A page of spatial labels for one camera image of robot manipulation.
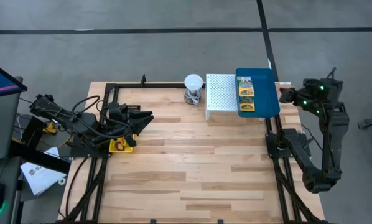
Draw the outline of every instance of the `white paper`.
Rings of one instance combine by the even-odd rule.
[[[59,155],[57,147],[52,147],[46,150],[44,153],[49,156],[55,155],[55,157],[58,157]],[[22,169],[24,177],[26,177],[34,195],[40,195],[54,183],[58,182],[61,178],[66,176],[66,174],[63,174],[61,172],[46,169],[42,166],[35,165],[30,162],[22,164],[20,168]]]

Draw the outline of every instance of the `white pegboard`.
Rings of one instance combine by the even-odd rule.
[[[206,76],[206,110],[237,111],[236,87],[234,74],[207,74]]]

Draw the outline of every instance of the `blue tray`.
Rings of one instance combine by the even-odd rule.
[[[240,110],[237,77],[251,77],[254,86],[255,111]],[[238,68],[236,70],[235,87],[237,95],[238,115],[243,118],[271,118],[280,113],[276,86],[272,70],[268,68]]]

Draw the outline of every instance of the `wooden table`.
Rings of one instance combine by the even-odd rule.
[[[103,97],[105,85],[91,83],[88,96]],[[277,90],[290,87],[289,83],[276,86]],[[141,105],[143,111],[153,111],[154,120],[137,138],[132,154],[113,154],[108,160],[99,223],[148,223],[151,218],[158,223],[216,223],[218,219],[282,223],[273,164],[264,140],[265,122],[214,112],[207,122],[204,97],[199,105],[188,105],[183,93],[181,88],[120,89],[120,103]],[[99,115],[95,107],[88,112]],[[296,107],[281,104],[280,116],[284,128],[301,130]],[[76,178],[70,210],[85,192],[90,160]],[[68,180],[81,161],[72,162]],[[301,199],[324,219],[319,195],[305,189],[302,171],[293,159],[291,167]],[[286,197],[293,218],[291,200]],[[92,195],[88,218],[94,202]]]

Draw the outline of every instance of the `gray floor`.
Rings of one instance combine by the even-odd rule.
[[[372,27],[372,0],[264,0],[267,24],[275,27]],[[254,0],[0,0],[0,30],[260,27]],[[372,223],[372,129],[356,122],[372,116],[372,32],[270,34],[280,81],[302,86],[332,67],[344,80],[341,100],[350,114],[343,140],[343,176],[321,193],[326,219]],[[267,67],[262,33],[0,35],[0,66],[24,77],[22,97],[53,94],[71,107],[92,81],[181,81],[189,73],[234,73]],[[28,113],[21,102],[20,113]],[[302,122],[319,137],[317,119]],[[60,144],[65,136],[49,137]],[[321,153],[313,147],[314,161]],[[25,204],[23,223],[53,222],[63,188]]]

